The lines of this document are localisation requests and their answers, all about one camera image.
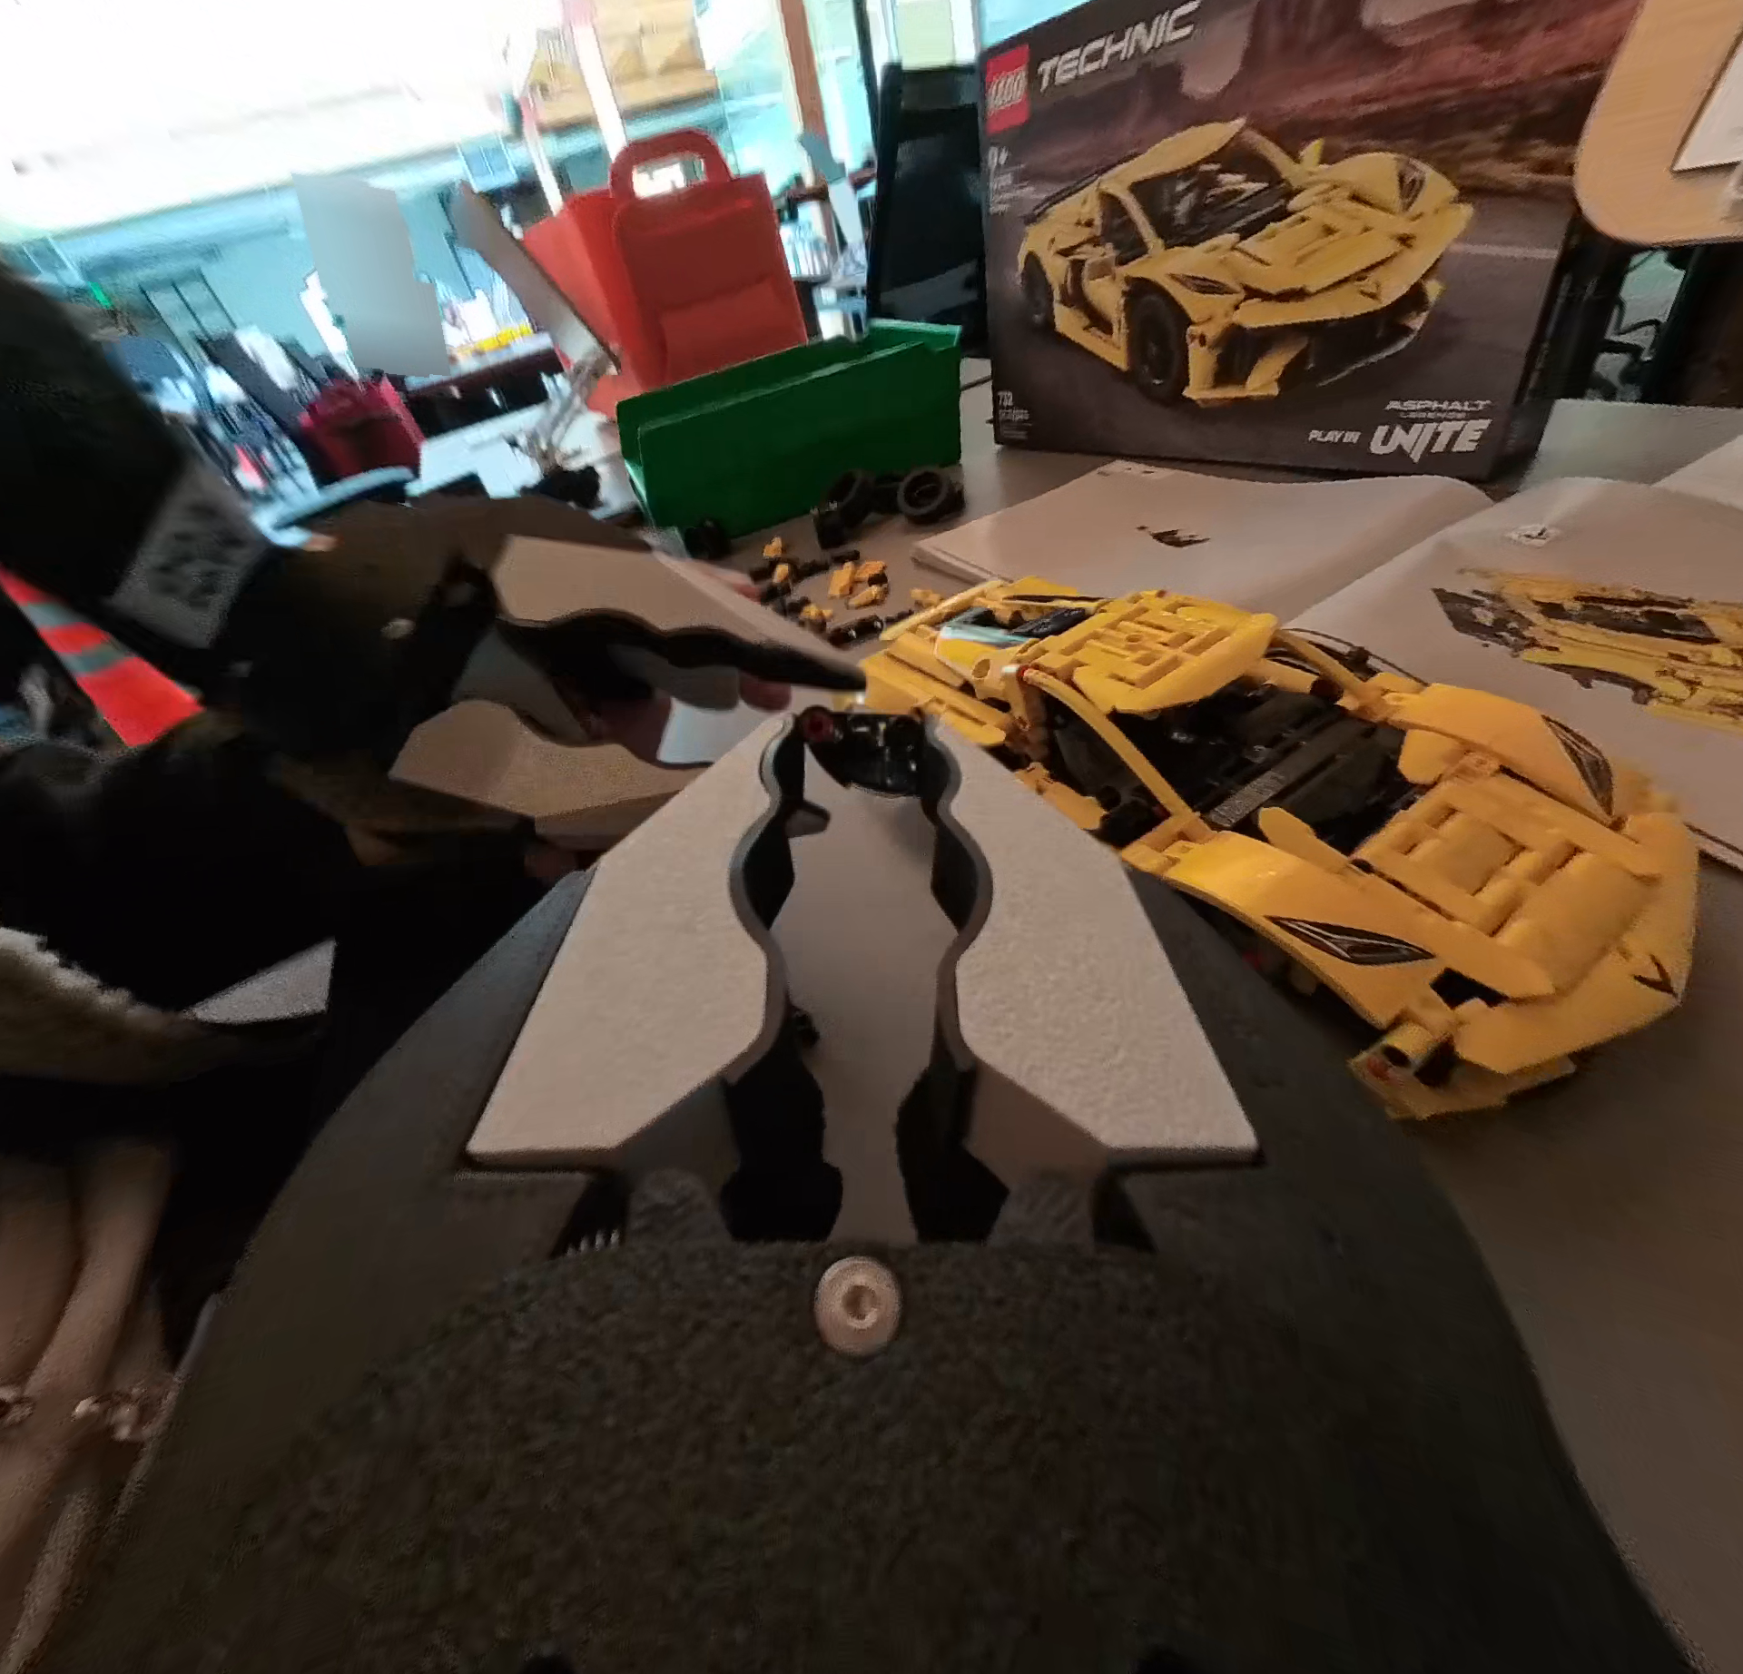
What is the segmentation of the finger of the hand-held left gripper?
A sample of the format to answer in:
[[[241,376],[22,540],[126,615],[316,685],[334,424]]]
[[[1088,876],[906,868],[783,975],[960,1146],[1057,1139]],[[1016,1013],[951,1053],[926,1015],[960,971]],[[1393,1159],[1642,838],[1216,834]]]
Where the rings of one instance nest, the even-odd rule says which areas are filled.
[[[507,704],[456,702],[405,738],[392,780],[511,814],[559,848],[612,848],[685,789],[685,767],[616,742],[565,746]]]
[[[759,603],[735,571],[626,540],[476,540],[493,626],[470,700],[548,742],[658,742],[672,704],[776,714],[794,694],[863,697],[863,668]]]

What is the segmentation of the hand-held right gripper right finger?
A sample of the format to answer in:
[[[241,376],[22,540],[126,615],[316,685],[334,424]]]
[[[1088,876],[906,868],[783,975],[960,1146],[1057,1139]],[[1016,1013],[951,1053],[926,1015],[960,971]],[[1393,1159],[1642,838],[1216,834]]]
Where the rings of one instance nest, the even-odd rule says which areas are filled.
[[[931,896],[954,927],[931,1059],[897,1114],[912,1214],[998,1214],[1255,1165],[1255,1131],[1122,864],[948,728],[920,742]]]

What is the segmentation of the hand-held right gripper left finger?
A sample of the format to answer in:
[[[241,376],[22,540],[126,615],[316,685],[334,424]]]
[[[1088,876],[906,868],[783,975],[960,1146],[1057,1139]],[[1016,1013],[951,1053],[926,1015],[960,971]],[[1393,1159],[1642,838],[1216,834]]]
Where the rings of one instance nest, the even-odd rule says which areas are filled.
[[[793,892],[789,821],[825,824],[804,784],[794,718],[770,718],[595,864],[470,1165],[731,1182],[731,1083],[786,1011],[772,920]]]

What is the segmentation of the black brick assembly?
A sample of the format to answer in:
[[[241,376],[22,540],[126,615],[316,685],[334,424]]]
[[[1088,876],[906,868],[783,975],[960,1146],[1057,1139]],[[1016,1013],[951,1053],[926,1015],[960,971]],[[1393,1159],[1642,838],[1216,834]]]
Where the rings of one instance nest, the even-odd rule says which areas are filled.
[[[943,755],[917,714],[810,704],[794,715],[794,732],[818,770],[842,789],[927,808],[943,799]]]

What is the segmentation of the grey desk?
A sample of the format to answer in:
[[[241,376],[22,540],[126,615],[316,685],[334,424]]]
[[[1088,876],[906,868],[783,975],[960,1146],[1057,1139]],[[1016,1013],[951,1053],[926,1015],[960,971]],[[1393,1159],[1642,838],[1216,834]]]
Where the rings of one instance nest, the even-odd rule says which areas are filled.
[[[906,1234],[897,1077],[920,1067],[926,834],[906,801],[838,793],[797,854],[801,998],[848,1234]],[[1582,1481],[1704,1672],[1739,1672],[1739,874],[1707,866],[1695,992],[1516,1114],[1400,1134],[1516,1322]]]

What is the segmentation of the green plastic bin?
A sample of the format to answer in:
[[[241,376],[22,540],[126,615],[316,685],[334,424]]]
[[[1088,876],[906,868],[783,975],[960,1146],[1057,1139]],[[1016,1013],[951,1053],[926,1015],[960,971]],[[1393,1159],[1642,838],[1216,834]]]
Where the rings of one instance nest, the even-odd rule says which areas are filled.
[[[677,547],[705,526],[742,540],[814,510],[848,469],[960,463],[960,365],[955,329],[876,321],[623,398],[623,466]]]

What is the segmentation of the orange traffic cone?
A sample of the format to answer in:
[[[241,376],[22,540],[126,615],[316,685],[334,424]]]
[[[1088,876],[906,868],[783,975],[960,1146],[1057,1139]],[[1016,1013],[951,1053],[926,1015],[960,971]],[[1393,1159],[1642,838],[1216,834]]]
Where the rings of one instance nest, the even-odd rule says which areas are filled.
[[[49,673],[61,685],[57,700],[68,700],[104,743],[149,746],[204,714],[184,685],[8,568],[2,594],[32,629]]]

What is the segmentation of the red plastic carry case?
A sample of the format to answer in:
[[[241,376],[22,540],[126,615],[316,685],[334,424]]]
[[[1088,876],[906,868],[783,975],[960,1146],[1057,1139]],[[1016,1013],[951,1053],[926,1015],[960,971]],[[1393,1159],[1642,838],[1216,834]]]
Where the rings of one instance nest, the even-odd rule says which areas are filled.
[[[524,234],[534,266],[616,357],[588,394],[619,398],[801,349],[807,322],[770,186],[698,130],[629,141],[606,186]]]

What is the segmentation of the yellow brick car model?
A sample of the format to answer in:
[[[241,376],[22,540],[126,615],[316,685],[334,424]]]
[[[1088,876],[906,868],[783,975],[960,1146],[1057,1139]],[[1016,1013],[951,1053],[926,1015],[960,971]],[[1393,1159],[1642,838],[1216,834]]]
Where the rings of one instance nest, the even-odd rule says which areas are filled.
[[[875,714],[955,731],[1247,964],[1337,998],[1397,1120],[1499,1110],[1683,1002],[1695,838],[1537,707],[1159,589],[1021,578],[875,629]]]

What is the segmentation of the black fleece-lined jacket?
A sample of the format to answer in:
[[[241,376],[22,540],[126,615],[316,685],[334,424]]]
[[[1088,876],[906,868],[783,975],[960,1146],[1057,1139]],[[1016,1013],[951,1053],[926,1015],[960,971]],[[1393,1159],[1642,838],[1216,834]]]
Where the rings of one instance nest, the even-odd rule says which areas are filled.
[[[100,1091],[172,1087],[275,1045],[272,1025],[223,1028],[153,1011],[2,927],[2,1081]]]

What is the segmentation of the black monitor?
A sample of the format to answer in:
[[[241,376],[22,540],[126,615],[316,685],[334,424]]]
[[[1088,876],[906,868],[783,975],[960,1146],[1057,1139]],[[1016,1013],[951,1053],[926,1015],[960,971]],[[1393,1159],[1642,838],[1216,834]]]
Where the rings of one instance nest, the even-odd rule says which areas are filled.
[[[948,325],[987,352],[978,69],[886,65],[875,126],[869,321]]]

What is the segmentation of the open instruction booklet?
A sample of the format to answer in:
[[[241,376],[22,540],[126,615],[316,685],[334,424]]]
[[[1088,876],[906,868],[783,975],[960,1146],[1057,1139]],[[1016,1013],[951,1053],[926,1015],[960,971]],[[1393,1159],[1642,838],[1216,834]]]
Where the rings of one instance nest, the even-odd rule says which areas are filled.
[[[1739,868],[1739,444],[1659,483],[1253,483],[1103,463],[912,548],[951,581],[1168,589],[1554,715]]]

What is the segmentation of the light grey hoodie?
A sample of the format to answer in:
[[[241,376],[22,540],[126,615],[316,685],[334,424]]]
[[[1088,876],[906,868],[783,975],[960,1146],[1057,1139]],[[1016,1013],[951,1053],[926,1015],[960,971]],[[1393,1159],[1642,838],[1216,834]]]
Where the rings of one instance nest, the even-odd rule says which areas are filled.
[[[179,1397],[149,1279],[172,1153],[2,1156],[2,1672],[29,1672]]]

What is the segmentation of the brick set box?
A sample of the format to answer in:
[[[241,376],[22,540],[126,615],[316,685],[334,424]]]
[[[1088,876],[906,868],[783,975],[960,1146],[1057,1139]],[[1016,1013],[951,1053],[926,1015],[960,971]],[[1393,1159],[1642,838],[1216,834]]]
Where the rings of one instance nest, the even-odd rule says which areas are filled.
[[[1643,0],[1088,0],[982,59],[998,448],[1487,482]]]

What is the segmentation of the beige rounded board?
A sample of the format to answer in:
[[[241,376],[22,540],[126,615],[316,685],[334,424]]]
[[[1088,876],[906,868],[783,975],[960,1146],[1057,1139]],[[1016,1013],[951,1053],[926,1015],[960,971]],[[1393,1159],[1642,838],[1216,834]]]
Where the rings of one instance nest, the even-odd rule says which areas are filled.
[[[1739,242],[1739,0],[1643,0],[1585,123],[1582,217],[1626,247]]]

